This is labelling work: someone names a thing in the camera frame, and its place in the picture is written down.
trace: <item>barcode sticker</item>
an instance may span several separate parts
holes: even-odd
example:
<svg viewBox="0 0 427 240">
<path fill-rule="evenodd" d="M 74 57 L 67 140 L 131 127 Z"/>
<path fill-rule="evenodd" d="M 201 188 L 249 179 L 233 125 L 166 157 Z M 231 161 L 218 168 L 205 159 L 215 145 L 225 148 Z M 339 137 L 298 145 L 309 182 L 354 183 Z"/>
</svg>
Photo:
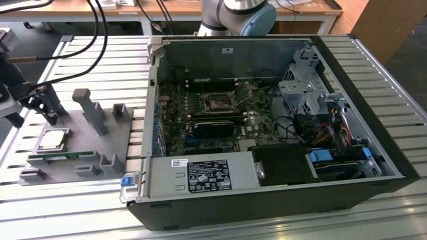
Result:
<svg viewBox="0 0 427 240">
<path fill-rule="evenodd" d="M 189 159 L 173 159 L 173 167 L 187 167 Z"/>
</svg>

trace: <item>blue latch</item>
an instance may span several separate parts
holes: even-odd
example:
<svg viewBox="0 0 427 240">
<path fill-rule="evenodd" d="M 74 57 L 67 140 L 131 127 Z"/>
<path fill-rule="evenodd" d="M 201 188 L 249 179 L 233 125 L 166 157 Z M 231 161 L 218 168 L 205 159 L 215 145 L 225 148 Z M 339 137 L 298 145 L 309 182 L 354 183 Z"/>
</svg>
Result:
<svg viewBox="0 0 427 240">
<path fill-rule="evenodd" d="M 120 186 L 122 187 L 131 187 L 135 185 L 135 177 L 134 176 L 124 176 L 120 179 Z"/>
<path fill-rule="evenodd" d="M 363 153 L 367 158 L 373 157 L 371 150 L 367 147 L 363 148 Z"/>
<path fill-rule="evenodd" d="M 330 150 L 322 149 L 322 150 L 314 150 L 310 153 L 310 160 L 313 163 L 315 163 L 315 162 L 333 161 L 334 159 L 333 159 Z"/>
</svg>

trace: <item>blue drive bracket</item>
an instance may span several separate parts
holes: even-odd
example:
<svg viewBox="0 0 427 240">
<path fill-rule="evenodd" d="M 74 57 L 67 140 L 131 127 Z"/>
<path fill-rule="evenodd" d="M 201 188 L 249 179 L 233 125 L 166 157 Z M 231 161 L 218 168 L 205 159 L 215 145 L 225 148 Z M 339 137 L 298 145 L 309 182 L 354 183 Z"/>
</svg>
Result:
<svg viewBox="0 0 427 240">
<path fill-rule="evenodd" d="M 334 159 L 333 159 L 330 150 L 322 149 L 322 150 L 314 150 L 310 153 L 310 160 L 313 163 L 317 163 L 317 162 L 333 161 Z"/>
</svg>

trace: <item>motherboard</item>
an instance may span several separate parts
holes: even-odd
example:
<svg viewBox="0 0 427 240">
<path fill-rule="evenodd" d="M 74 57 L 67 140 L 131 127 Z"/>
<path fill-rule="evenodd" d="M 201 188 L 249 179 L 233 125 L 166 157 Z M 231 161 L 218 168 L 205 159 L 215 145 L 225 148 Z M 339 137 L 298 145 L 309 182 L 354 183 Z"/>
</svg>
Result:
<svg viewBox="0 0 427 240">
<path fill-rule="evenodd" d="M 206 79 L 161 85 L 166 155 L 245 152 L 279 143 L 271 90 L 255 79 L 231 79 L 215 87 Z"/>
</svg>

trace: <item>aluminum table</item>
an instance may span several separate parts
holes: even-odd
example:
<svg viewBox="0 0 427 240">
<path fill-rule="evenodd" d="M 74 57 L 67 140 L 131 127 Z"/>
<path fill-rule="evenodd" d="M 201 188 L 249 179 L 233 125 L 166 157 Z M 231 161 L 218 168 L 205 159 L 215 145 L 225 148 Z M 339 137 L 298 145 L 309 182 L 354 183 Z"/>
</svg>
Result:
<svg viewBox="0 0 427 240">
<path fill-rule="evenodd" d="M 60 42 L 55 55 L 82 49 L 91 36 Z M 427 115 L 358 39 L 322 36 L 422 179 L 394 193 L 378 195 L 350 210 L 249 222 L 149 231 L 120 203 L 120 180 L 39 186 L 18 185 L 19 173 L 42 132 L 44 118 L 23 110 L 22 129 L 12 129 L 0 149 L 0 238 L 7 239 L 175 239 L 175 240 L 409 240 L 427 235 Z M 147 36 L 111 36 L 107 53 L 91 74 L 55 84 L 67 110 L 75 88 L 90 88 L 103 108 L 126 103 L 135 109 L 128 143 L 128 172 L 141 166 L 149 86 Z M 95 61 L 103 39 L 88 52 L 52 60 L 40 82 L 82 72 Z"/>
</svg>

